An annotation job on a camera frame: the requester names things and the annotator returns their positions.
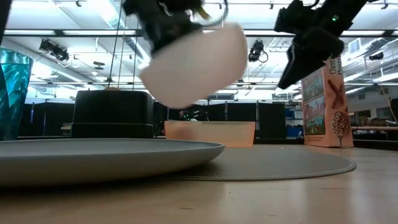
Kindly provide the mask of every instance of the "table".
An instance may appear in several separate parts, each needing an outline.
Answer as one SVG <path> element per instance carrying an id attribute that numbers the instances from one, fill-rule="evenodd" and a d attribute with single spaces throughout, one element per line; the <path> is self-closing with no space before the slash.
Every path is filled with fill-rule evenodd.
<path id="1" fill-rule="evenodd" d="M 2 190 L 0 223 L 397 223 L 398 152 L 281 147 L 350 157 L 358 168 L 329 177 L 272 182 L 146 179 Z"/>

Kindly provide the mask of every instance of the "round placemat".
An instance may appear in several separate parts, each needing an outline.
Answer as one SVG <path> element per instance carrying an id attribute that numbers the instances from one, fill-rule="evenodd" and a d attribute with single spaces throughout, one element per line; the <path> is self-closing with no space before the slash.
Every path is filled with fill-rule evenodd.
<path id="1" fill-rule="evenodd" d="M 305 149 L 225 149 L 215 160 L 173 174 L 183 180 L 289 180 L 342 174 L 356 168 L 350 159 Z"/>

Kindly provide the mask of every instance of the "teal glass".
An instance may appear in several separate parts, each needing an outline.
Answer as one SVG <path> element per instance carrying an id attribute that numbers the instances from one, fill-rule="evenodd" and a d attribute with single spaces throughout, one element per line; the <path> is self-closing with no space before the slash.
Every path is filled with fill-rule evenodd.
<path id="1" fill-rule="evenodd" d="M 0 47 L 0 141 L 15 140 L 33 60 Z"/>

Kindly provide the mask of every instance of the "ceiling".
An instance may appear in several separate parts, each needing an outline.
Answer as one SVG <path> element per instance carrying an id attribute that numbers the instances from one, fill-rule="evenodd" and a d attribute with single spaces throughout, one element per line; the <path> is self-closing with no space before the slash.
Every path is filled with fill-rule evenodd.
<path id="1" fill-rule="evenodd" d="M 205 10 L 213 18 L 219 17 L 223 9 L 220 9 L 220 0 L 207 0 Z M 226 22 L 238 22 L 243 29 L 272 29 L 278 10 L 286 7 L 291 0 L 229 0 L 229 15 Z M 311 4 L 313 0 L 304 0 Z M 390 7 L 382 10 L 382 1 L 377 4 L 369 4 L 363 8 L 354 20 L 351 29 L 386 30 L 397 29 L 398 0 L 389 0 Z M 7 29 L 115 29 L 120 13 L 120 1 L 112 0 L 86 0 L 80 1 L 81 7 L 77 7 L 72 0 L 13 0 L 12 9 L 7 23 Z M 125 29 L 140 29 L 135 16 L 127 17 L 121 13 L 121 27 Z M 194 20 L 206 23 L 198 17 Z M 50 40 L 68 49 L 70 60 L 63 63 L 57 62 L 50 55 L 43 55 L 39 45 L 43 37 L 6 37 L 2 46 L 16 50 L 32 57 L 37 64 L 33 72 L 32 82 L 104 82 L 109 74 L 112 80 L 117 82 L 138 82 L 136 88 L 144 89 L 140 84 L 139 73 L 150 60 L 150 45 L 142 37 L 114 38 L 114 37 L 52 37 Z M 266 63 L 249 63 L 246 73 L 243 74 L 245 82 L 275 82 L 277 83 L 287 63 L 285 51 L 290 46 L 291 37 L 247 37 L 248 46 L 251 47 L 255 40 L 261 39 L 266 46 L 269 59 Z M 342 38 L 347 44 L 355 38 Z M 362 46 L 373 41 L 374 38 L 361 38 Z M 358 72 L 375 69 L 371 73 L 364 73 L 351 82 L 367 82 L 370 78 L 378 78 L 381 73 L 378 65 L 383 65 L 396 59 L 398 53 L 397 42 L 379 50 L 383 50 L 385 58 L 382 61 L 367 61 L 363 55 L 350 56 L 349 52 L 343 54 L 345 77 L 355 75 Z M 103 62 L 103 70 L 94 69 L 93 62 Z M 397 63 L 390 63 L 388 71 L 395 70 Z M 65 97 L 73 95 L 79 89 L 89 88 L 89 85 L 78 85 L 76 90 L 69 87 Z M 92 88 L 104 88 L 103 85 Z M 120 88 L 131 89 L 131 85 L 121 85 Z M 263 90 L 274 91 L 276 85 L 267 86 Z M 299 88 L 293 89 L 299 94 Z"/>

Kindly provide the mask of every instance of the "spotlight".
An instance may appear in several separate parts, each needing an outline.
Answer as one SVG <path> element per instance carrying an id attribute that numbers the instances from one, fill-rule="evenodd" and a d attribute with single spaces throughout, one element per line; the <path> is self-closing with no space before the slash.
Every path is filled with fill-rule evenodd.
<path id="1" fill-rule="evenodd" d="M 369 59 L 370 59 L 371 61 L 374 61 L 374 60 L 381 60 L 381 59 L 383 59 L 383 58 L 384 58 L 383 52 L 380 52 L 380 53 L 378 53 L 378 54 L 369 56 Z"/>
<path id="2" fill-rule="evenodd" d="M 267 56 L 267 59 L 265 61 L 260 60 L 260 56 L 262 54 L 265 54 Z M 253 46 L 250 49 L 249 53 L 249 62 L 261 62 L 265 63 L 268 61 L 268 54 L 264 51 L 264 44 L 262 43 L 262 40 L 256 40 Z"/>
<path id="3" fill-rule="evenodd" d="M 69 60 L 68 49 L 62 49 L 59 45 L 53 44 L 49 40 L 42 40 L 39 50 L 50 53 L 50 55 L 55 57 L 58 61 L 66 62 Z"/>

